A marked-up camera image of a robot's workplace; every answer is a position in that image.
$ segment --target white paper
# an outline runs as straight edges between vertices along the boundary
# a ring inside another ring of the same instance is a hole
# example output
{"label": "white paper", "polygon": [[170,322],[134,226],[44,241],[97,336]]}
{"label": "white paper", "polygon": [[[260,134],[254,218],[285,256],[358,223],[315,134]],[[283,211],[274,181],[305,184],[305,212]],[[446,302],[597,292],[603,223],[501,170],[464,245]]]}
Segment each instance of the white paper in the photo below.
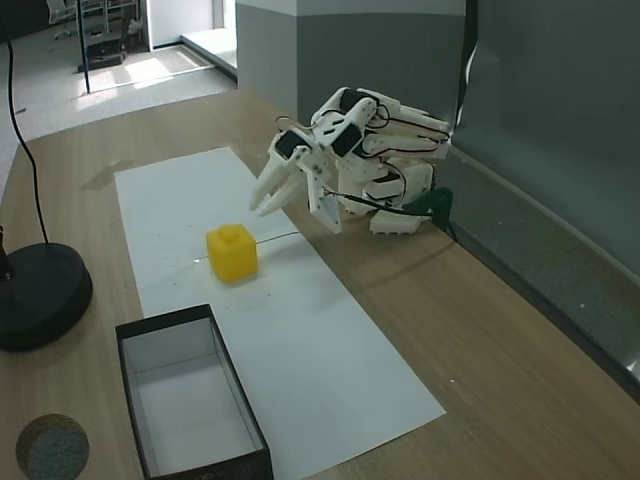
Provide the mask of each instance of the white paper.
{"label": "white paper", "polygon": [[116,174],[145,316],[210,303],[269,443],[276,480],[298,480],[444,414],[302,237],[259,245],[257,276],[210,271],[205,234],[242,223],[258,241],[296,232],[248,209],[254,176],[230,150]]}

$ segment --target wall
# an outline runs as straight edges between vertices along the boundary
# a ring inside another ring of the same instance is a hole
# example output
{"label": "wall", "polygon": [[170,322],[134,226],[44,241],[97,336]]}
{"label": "wall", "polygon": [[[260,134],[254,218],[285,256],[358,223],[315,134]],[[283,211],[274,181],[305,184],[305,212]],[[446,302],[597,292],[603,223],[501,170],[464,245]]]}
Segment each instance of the wall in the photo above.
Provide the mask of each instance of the wall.
{"label": "wall", "polygon": [[213,0],[147,0],[151,42],[160,47],[184,33],[213,28]]}
{"label": "wall", "polygon": [[241,0],[238,83],[306,122],[366,87],[455,117],[464,0]]}
{"label": "wall", "polygon": [[283,111],[296,115],[296,17],[276,10],[237,3],[236,31],[238,87],[253,90]]}
{"label": "wall", "polygon": [[467,153],[640,275],[640,2],[480,2]]}

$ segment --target yellow block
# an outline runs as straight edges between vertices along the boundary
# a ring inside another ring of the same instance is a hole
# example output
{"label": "yellow block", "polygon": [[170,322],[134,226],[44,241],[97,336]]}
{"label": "yellow block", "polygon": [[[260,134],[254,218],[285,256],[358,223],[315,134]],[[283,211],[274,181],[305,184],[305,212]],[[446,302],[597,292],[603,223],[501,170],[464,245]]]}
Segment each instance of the yellow block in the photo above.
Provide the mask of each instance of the yellow block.
{"label": "yellow block", "polygon": [[224,283],[258,271],[256,241],[242,225],[223,225],[207,233],[211,269]]}

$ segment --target table surface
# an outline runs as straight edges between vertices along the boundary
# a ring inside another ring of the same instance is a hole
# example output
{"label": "table surface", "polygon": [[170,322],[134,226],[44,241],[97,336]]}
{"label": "table surface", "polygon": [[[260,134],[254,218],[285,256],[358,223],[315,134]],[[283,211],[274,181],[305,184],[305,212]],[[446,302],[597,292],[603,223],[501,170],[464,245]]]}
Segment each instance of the table surface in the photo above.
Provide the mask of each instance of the table surface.
{"label": "table surface", "polygon": [[[0,478],[23,478],[15,442],[61,413],[91,444],[80,479],[142,478],[114,328],[142,318],[114,172],[230,146],[259,173],[280,112],[231,92],[156,107],[30,143],[49,236],[94,281],[80,324],[26,354],[0,353]],[[446,409],[436,421],[317,479],[637,479],[640,407],[537,310],[432,226],[413,236],[333,235],[301,200],[287,214]],[[2,206],[6,247],[41,241],[19,150]]]}

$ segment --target black box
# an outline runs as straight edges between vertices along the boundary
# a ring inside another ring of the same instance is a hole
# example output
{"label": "black box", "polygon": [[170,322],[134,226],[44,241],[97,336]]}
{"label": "black box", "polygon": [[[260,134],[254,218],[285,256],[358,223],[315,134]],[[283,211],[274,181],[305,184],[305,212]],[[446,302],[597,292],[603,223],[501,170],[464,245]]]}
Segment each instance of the black box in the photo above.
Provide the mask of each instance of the black box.
{"label": "black box", "polygon": [[272,480],[266,440],[208,305],[116,327],[144,478]]}

